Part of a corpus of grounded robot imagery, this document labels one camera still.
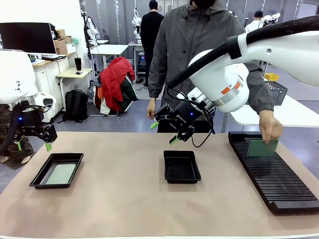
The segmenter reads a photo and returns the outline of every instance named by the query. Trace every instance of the black cap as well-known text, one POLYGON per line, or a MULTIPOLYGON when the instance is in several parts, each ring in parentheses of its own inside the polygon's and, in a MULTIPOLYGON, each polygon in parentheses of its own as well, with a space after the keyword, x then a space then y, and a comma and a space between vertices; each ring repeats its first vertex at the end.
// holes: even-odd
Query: black cap
POLYGON ((255 12, 255 15, 254 15, 254 17, 263 17, 263 16, 264 16, 263 11, 257 11, 255 12))
POLYGON ((150 4, 149 4, 149 6, 150 6, 150 9, 152 10, 152 9, 155 9, 155 10, 157 10, 158 9, 158 2, 156 1, 156 0, 150 0, 150 4))

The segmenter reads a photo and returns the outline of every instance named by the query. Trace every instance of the person in black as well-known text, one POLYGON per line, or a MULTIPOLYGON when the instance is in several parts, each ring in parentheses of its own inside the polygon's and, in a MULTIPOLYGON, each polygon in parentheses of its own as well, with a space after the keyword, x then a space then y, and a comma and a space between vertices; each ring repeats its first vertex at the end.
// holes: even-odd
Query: person in black
POLYGON ((158 13, 158 2, 156 0, 150 1, 150 12, 143 16, 141 23, 141 40, 145 53, 146 75, 144 86, 149 86, 149 71, 153 59, 153 50, 155 46, 156 37, 158 35, 160 24, 164 18, 158 13))

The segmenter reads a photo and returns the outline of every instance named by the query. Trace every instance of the black backpack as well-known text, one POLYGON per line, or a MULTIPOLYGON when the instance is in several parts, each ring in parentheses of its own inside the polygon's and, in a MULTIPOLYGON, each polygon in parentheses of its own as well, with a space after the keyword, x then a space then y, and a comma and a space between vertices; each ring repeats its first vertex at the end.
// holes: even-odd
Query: black backpack
POLYGON ((82 123, 88 115, 88 96, 81 90, 69 91, 65 94, 65 112, 62 112, 62 121, 74 120, 82 123))

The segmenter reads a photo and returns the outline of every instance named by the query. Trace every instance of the computer monitor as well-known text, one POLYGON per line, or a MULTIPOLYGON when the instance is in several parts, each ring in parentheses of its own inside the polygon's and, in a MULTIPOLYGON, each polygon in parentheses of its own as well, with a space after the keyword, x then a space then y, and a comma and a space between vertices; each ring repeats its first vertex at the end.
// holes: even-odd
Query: computer monitor
POLYGON ((27 53, 56 54, 49 23, 0 23, 0 35, 4 49, 22 50, 27 53))

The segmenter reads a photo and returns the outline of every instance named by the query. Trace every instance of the black tray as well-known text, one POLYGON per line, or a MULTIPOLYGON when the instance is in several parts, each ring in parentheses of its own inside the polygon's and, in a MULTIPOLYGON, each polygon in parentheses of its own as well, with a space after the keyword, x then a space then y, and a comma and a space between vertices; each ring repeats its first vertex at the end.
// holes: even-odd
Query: black tray
POLYGON ((83 153, 51 154, 29 186, 36 189, 70 187, 83 155, 83 153))
POLYGON ((201 180, 193 151, 164 151, 168 183, 194 184, 201 180))
POLYGON ((264 157, 247 156, 250 141, 262 139, 259 132, 229 132, 228 139, 272 213, 319 212, 317 197, 277 153, 264 157))

